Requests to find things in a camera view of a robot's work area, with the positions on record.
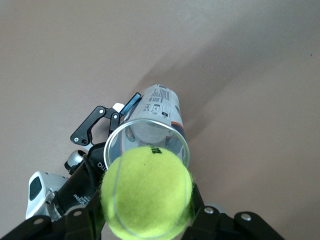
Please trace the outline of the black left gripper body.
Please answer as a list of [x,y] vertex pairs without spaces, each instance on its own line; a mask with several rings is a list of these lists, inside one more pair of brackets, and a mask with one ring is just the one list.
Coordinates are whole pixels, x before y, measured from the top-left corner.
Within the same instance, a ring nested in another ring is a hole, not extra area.
[[104,144],[90,148],[88,153],[75,150],[64,164],[70,178],[57,191],[53,199],[60,216],[75,206],[87,205],[98,189],[107,170],[104,162]]

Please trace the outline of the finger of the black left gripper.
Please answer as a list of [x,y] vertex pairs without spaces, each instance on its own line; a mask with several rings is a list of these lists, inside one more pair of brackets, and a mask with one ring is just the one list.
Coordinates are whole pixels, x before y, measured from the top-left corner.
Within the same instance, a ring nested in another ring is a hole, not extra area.
[[102,118],[109,120],[107,135],[109,137],[118,128],[121,117],[123,117],[140,98],[141,94],[136,92],[126,104],[115,103],[111,108],[98,105],[70,136],[70,140],[79,146],[93,146],[92,128]]

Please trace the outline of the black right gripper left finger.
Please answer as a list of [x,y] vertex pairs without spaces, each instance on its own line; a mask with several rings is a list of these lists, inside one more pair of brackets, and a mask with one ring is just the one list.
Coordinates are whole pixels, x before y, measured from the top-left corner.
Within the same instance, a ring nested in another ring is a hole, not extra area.
[[2,237],[3,240],[100,240],[106,221],[101,193],[96,191],[85,207],[71,210],[57,221],[33,216]]

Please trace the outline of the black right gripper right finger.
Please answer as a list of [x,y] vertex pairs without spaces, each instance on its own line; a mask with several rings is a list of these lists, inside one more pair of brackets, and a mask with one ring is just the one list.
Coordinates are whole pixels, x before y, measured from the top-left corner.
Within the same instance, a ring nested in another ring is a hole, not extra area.
[[250,211],[234,217],[205,205],[196,183],[191,198],[191,225],[186,229],[187,240],[282,240],[283,237],[262,217]]

